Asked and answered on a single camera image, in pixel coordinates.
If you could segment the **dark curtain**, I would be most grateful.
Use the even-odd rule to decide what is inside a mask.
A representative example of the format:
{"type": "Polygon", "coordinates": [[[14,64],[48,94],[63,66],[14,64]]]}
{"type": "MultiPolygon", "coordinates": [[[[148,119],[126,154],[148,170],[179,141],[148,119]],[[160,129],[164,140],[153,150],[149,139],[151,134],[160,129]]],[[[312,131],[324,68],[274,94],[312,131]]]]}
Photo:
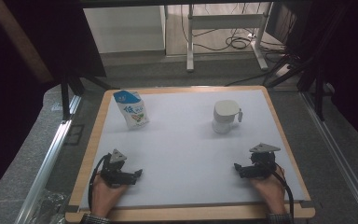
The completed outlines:
{"type": "Polygon", "coordinates": [[[313,60],[297,86],[316,77],[333,87],[332,102],[358,132],[358,0],[279,0],[267,33],[302,63],[313,60]]]}
{"type": "Polygon", "coordinates": [[[0,0],[0,180],[46,91],[104,74],[81,0],[0,0]]]}

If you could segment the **person's left hand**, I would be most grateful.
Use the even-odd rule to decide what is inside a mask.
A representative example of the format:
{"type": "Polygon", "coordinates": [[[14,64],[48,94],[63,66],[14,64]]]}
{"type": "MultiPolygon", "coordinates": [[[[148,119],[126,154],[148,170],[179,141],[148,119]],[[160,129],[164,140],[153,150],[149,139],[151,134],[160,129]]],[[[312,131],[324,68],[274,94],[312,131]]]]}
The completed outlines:
{"type": "Polygon", "coordinates": [[[99,175],[96,175],[93,181],[90,212],[97,217],[107,217],[127,189],[126,185],[111,188],[99,175]]]}

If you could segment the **white desk frame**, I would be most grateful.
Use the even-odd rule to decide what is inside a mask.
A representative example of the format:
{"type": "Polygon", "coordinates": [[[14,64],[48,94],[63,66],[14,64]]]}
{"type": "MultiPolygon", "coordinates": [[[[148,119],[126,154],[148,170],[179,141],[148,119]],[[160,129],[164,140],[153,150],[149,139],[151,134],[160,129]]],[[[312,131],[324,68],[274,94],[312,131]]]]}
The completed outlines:
{"type": "Polygon", "coordinates": [[[194,44],[193,31],[206,29],[237,29],[237,28],[251,28],[256,29],[258,33],[255,35],[255,40],[250,42],[254,55],[258,61],[260,69],[267,71],[268,65],[261,52],[260,44],[265,32],[267,21],[269,19],[269,12],[272,3],[267,3],[262,13],[256,14],[230,14],[230,15],[193,15],[193,6],[188,6],[188,37],[187,37],[187,52],[186,52],[186,71],[194,71],[194,44]]]}

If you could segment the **white cabinet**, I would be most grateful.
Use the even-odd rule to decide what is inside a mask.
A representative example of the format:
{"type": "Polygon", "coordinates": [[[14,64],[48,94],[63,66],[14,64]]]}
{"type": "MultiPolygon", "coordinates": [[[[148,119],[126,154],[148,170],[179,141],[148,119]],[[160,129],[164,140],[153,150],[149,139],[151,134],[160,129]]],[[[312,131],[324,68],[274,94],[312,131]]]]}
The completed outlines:
{"type": "Polygon", "coordinates": [[[165,50],[162,6],[85,8],[100,53],[165,50]]]}

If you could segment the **white table mat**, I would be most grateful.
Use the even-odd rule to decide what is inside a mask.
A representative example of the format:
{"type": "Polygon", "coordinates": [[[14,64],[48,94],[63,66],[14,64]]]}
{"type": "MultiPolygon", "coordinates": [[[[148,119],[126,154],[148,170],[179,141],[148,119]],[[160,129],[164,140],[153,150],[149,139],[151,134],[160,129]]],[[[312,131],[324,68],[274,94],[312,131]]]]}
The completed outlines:
{"type": "Polygon", "coordinates": [[[120,200],[120,207],[257,203],[260,198],[234,166],[251,165],[251,148],[275,146],[276,162],[297,201],[305,199],[298,172],[271,109],[265,89],[143,94],[150,119],[131,130],[114,95],[107,95],[95,157],[118,149],[124,171],[143,173],[120,200]],[[226,134],[213,130],[213,109],[220,100],[237,102],[243,112],[226,134]]]}

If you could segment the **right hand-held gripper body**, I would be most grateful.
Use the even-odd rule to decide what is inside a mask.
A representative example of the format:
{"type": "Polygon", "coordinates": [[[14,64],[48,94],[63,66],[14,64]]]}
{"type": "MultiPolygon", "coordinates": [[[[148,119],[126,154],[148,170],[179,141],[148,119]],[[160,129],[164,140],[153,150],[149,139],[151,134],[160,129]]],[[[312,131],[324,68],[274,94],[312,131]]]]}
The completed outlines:
{"type": "Polygon", "coordinates": [[[267,178],[276,170],[275,151],[279,147],[260,143],[250,149],[251,162],[254,165],[251,178],[267,178]]]}

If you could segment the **blue and white salt bag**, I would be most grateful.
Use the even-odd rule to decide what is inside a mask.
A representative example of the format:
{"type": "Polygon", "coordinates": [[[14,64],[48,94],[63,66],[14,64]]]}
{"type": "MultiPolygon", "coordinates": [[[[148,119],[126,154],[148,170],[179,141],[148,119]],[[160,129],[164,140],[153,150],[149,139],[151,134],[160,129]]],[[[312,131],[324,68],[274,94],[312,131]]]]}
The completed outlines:
{"type": "Polygon", "coordinates": [[[113,96],[129,129],[142,128],[149,122],[145,103],[137,91],[117,91],[113,96]]]}

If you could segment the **black tripod stand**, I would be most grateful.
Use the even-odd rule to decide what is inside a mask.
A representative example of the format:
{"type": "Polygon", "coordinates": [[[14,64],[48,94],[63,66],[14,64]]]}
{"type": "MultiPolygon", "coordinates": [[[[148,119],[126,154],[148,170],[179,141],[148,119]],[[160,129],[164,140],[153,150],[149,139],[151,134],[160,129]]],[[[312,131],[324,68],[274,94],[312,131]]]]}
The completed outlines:
{"type": "Polygon", "coordinates": [[[284,81],[296,75],[301,75],[296,87],[299,91],[308,91],[312,84],[315,84],[314,96],[314,112],[316,116],[324,121],[323,113],[323,98],[324,98],[324,75],[323,69],[319,64],[318,56],[311,56],[305,62],[299,63],[294,68],[289,69],[285,74],[269,81],[269,79],[276,74],[279,66],[289,59],[288,55],[283,56],[274,67],[267,72],[267,76],[263,80],[263,86],[266,88],[273,88],[282,84],[284,81]]]}
{"type": "Polygon", "coordinates": [[[82,73],[82,72],[74,72],[73,74],[71,74],[70,72],[64,73],[61,79],[63,120],[69,120],[71,117],[68,89],[71,89],[75,96],[81,96],[85,91],[85,88],[80,80],[82,77],[94,83],[95,85],[101,87],[104,90],[114,89],[113,86],[103,82],[102,80],[98,79],[95,76],[86,73],[82,73]]]}

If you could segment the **aluminium rail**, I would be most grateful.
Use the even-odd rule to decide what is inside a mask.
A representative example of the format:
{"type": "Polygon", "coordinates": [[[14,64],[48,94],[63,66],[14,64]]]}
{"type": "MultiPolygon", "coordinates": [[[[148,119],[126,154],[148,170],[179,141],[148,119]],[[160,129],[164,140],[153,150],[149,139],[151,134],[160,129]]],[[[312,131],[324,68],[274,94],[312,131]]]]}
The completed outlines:
{"type": "Polygon", "coordinates": [[[74,96],[69,103],[68,111],[69,116],[67,119],[61,121],[58,129],[54,135],[54,138],[48,148],[47,154],[41,163],[41,167],[35,176],[34,183],[31,186],[27,197],[22,204],[21,210],[15,220],[15,224],[27,224],[34,214],[35,207],[38,204],[42,192],[48,183],[49,176],[54,167],[55,161],[57,160],[60,150],[63,145],[64,138],[66,137],[72,121],[73,116],[76,113],[76,110],[81,102],[81,96],[74,96]]]}
{"type": "Polygon", "coordinates": [[[320,117],[315,112],[314,102],[312,102],[311,97],[307,93],[303,92],[301,92],[299,95],[305,102],[306,108],[308,109],[310,116],[315,123],[318,131],[320,132],[320,135],[322,136],[330,154],[332,155],[338,170],[341,172],[349,189],[351,190],[355,201],[358,203],[358,177],[356,176],[355,172],[352,170],[351,166],[346,160],[344,154],[342,153],[340,147],[337,144],[336,139],[331,134],[327,125],[324,121],[320,119],[320,117]]]}

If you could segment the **person's right hand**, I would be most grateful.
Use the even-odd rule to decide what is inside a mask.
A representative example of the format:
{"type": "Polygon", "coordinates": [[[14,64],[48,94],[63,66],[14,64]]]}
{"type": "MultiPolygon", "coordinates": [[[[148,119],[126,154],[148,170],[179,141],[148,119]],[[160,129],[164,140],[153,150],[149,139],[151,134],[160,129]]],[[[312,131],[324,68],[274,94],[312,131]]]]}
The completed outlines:
{"type": "Polygon", "coordinates": [[[251,178],[251,184],[267,204],[271,214],[286,214],[284,206],[285,189],[281,181],[274,175],[265,179],[251,178]]]}

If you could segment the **clear plastic bag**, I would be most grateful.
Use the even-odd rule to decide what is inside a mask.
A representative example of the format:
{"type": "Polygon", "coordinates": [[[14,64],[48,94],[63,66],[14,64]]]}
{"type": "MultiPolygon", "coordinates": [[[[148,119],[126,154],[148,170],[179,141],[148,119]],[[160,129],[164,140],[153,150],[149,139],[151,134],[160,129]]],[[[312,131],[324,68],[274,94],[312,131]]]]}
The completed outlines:
{"type": "Polygon", "coordinates": [[[64,209],[67,203],[66,194],[44,189],[29,224],[65,224],[64,209]]]}

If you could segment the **white jar with flip lid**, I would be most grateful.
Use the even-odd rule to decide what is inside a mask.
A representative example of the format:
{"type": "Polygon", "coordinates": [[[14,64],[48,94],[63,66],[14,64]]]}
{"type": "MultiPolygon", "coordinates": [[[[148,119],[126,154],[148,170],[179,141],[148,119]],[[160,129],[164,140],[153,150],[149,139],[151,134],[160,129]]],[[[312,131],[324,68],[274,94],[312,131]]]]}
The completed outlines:
{"type": "Polygon", "coordinates": [[[212,127],[216,133],[229,133],[235,118],[242,120],[242,111],[237,102],[222,100],[214,104],[212,127]]]}

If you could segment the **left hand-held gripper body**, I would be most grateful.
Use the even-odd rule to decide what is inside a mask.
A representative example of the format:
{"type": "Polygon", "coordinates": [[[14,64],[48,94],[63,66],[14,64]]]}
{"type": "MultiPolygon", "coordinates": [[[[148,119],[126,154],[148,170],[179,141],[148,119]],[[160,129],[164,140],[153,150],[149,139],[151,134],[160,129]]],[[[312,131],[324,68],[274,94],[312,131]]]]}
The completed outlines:
{"type": "Polygon", "coordinates": [[[121,172],[126,159],[127,157],[116,148],[113,149],[112,153],[103,156],[103,168],[100,175],[110,188],[126,184],[126,177],[121,172]]]}

